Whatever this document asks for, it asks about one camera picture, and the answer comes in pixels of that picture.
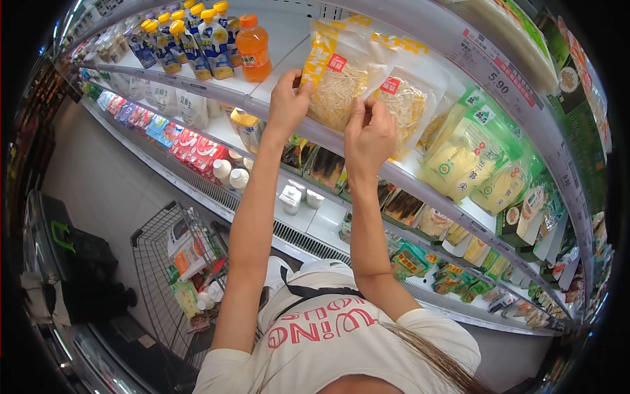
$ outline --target red logo label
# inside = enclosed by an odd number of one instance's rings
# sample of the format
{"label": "red logo label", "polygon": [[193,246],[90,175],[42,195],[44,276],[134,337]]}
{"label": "red logo label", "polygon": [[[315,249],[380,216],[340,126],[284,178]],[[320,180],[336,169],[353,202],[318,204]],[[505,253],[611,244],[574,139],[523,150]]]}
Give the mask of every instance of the red logo label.
{"label": "red logo label", "polygon": [[387,77],[387,81],[383,82],[381,85],[381,90],[395,95],[398,90],[398,85],[400,85],[400,80],[393,77]]}
{"label": "red logo label", "polygon": [[338,54],[333,54],[328,61],[328,68],[336,72],[341,72],[343,67],[346,65],[346,62],[347,60],[344,57],[341,57]]}

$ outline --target woman's left hand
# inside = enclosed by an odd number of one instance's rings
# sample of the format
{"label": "woman's left hand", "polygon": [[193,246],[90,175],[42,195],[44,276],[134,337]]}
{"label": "woman's left hand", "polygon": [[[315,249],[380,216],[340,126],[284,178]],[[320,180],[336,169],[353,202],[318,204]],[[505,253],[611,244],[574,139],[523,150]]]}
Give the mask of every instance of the woman's left hand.
{"label": "woman's left hand", "polygon": [[272,91],[269,120],[266,129],[273,131],[273,139],[284,143],[302,122],[311,104],[313,83],[308,81],[297,92],[293,91],[302,76],[302,70],[291,69],[280,77]]}

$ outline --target orange soda bottle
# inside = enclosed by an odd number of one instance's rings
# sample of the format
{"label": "orange soda bottle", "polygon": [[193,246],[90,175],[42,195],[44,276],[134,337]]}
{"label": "orange soda bottle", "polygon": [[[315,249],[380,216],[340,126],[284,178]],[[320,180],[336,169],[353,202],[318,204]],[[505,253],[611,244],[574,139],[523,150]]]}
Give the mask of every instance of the orange soda bottle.
{"label": "orange soda bottle", "polygon": [[241,31],[236,35],[236,48],[243,58],[243,75],[249,82],[262,82],[272,72],[267,43],[269,34],[258,26],[258,17],[245,14],[241,17]]}

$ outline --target woman's right hand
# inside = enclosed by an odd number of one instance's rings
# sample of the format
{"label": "woman's right hand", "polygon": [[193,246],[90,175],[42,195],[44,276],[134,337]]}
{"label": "woman's right hand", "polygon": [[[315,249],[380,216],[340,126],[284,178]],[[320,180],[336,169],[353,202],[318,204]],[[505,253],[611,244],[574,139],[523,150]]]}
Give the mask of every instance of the woman's right hand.
{"label": "woman's right hand", "polygon": [[396,119],[384,101],[356,98],[345,129],[346,171],[350,190],[376,190],[377,175],[396,148]]}

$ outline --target metal wire basket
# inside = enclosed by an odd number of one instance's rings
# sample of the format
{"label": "metal wire basket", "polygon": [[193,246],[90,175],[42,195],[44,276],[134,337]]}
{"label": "metal wire basket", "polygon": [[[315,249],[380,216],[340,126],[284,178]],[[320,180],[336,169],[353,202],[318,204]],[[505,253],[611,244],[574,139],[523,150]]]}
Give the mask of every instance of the metal wire basket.
{"label": "metal wire basket", "polygon": [[[192,208],[186,209],[179,202],[170,202],[131,236],[131,244],[142,295],[158,340],[164,345],[163,348],[169,349],[198,371],[212,342],[218,310],[210,317],[210,328],[188,333],[190,323],[171,291],[167,272],[167,268],[175,264],[168,256],[167,234],[182,219],[193,236],[195,246],[202,252],[210,275],[225,290],[227,259],[220,269],[214,265],[215,272],[212,262],[226,258],[227,247],[213,229],[214,222],[210,227],[206,226]],[[190,379],[194,385],[196,374],[185,380]]]}

